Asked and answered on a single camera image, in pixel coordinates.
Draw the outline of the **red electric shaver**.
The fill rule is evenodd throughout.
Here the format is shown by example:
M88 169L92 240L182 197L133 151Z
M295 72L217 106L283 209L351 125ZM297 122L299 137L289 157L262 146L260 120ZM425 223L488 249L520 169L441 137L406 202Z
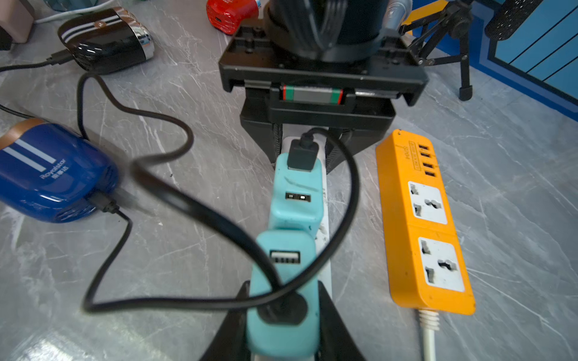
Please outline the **red electric shaver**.
M210 24L226 35L234 35L245 19L258 18L260 0L208 0L206 13Z

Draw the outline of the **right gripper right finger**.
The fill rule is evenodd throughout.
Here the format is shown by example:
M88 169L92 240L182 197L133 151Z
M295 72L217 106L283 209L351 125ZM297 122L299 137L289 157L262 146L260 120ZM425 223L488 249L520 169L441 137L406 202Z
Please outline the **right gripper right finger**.
M318 285L320 344L317 360L365 361L366 358L351 337L325 286L321 281Z

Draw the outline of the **white power strip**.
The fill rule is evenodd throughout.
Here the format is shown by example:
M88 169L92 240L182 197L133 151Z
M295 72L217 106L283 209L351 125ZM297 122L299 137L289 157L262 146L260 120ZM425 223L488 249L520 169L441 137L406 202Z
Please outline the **white power strip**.
M288 152L294 140L298 140L298 137L287 137L281 143L281 154L277 157L275 164L268 227L303 230L311 235L313 230L311 218L317 215L318 209L322 205L324 207L323 218L315 235L316 250L317 253L320 254L331 238L328 212L327 170L325 166L325 141L319 138L315 140L315 143L319 146L318 161L315 163L315 168L308 172L292 170L287 166ZM309 201L302 201L307 207L304 210L306 212L304 216L297 213L298 208L295 205L289 206L287 204L287 193L310 197Z

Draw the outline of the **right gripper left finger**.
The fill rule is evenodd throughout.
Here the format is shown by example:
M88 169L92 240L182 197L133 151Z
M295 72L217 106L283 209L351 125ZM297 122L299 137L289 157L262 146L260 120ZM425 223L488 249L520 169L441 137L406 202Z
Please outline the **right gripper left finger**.
M246 341L247 311L228 311L200 361L250 361Z

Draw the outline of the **yellow power strip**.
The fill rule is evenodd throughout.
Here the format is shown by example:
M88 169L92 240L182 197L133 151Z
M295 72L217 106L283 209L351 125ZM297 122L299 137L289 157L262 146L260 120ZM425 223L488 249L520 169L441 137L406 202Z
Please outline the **yellow power strip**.
M392 299L404 308L474 314L476 300L432 142L396 129L377 147L376 161Z

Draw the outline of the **pink USB charger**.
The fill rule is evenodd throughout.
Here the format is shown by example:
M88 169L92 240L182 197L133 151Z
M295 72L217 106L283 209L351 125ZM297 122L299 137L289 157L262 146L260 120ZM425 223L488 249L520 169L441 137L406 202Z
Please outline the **pink USB charger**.
M27 0L1 0L1 42L28 42L35 21L34 7Z

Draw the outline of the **black electric shaver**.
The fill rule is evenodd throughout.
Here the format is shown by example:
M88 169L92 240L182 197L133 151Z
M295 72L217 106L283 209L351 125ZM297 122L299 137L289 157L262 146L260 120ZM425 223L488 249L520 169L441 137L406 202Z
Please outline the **black electric shaver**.
M99 75L137 66L154 56L151 33L123 7L69 20L57 34L82 69Z

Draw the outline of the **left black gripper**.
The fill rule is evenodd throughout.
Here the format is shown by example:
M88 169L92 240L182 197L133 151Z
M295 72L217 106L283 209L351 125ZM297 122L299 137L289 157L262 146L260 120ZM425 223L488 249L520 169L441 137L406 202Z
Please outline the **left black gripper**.
M394 99L415 105L428 78L384 1L270 1L241 22L218 67L226 91L245 90L242 128L270 162L285 125L324 127L351 153L385 137Z

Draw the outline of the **blue electric shaver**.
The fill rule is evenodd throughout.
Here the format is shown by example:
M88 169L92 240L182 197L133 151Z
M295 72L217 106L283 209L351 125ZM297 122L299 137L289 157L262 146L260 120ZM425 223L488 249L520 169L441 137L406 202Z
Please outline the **blue electric shaver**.
M1 201L38 221L85 218L96 210L89 198L118 182L107 154L59 124L27 119L1 136Z

